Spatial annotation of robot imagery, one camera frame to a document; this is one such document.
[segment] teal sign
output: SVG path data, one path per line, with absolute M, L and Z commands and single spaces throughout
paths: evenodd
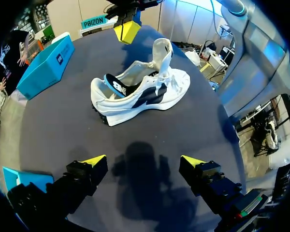
M 85 21 L 81 22 L 83 30 L 104 23 L 106 23 L 105 15 L 86 19 Z

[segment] new balance logo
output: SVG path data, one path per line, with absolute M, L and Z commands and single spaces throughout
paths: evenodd
M 158 95 L 156 94 L 156 87 L 150 87 L 146 89 L 139 99 L 134 104 L 133 108 L 137 108 L 140 105 L 146 103 L 146 105 L 150 104 L 158 104 L 162 101 L 164 94 L 166 93 L 166 85 L 162 83 L 160 89 L 158 90 Z
M 113 81 L 113 86 L 115 89 L 117 89 L 119 92 L 121 92 L 123 95 L 126 95 L 126 88 L 122 87 L 117 82 Z

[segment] round table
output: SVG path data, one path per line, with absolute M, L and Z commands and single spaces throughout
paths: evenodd
M 220 220 L 195 197 L 178 172 L 180 156 L 214 160 L 241 182 L 245 172 L 238 139 L 216 93 L 175 46 L 171 67 L 185 70 L 190 87 L 167 111 L 145 111 L 108 127 L 91 108 L 90 82 L 117 75 L 134 60 L 152 60 L 162 36 L 143 26 L 133 44 L 111 29 L 73 42 L 62 80 L 27 103 L 20 141 L 21 169 L 61 177 L 73 160 L 107 155 L 108 173 L 93 197 L 68 219 L 96 232 L 175 232 L 213 229 Z

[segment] sneaker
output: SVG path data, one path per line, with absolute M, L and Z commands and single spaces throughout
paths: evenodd
M 121 75 L 93 79 L 91 102 L 103 122 L 114 126 L 144 110 L 167 110 L 178 103 L 189 88 L 190 77 L 170 67 L 172 56 L 170 40 L 157 39 L 152 62 L 135 61 Z

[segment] white bag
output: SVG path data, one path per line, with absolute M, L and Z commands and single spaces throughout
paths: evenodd
M 195 52 L 195 50 L 187 51 L 187 52 L 185 52 L 185 55 L 190 59 L 190 61 L 195 66 L 199 66 L 200 65 L 200 58 L 199 58 L 198 54 Z

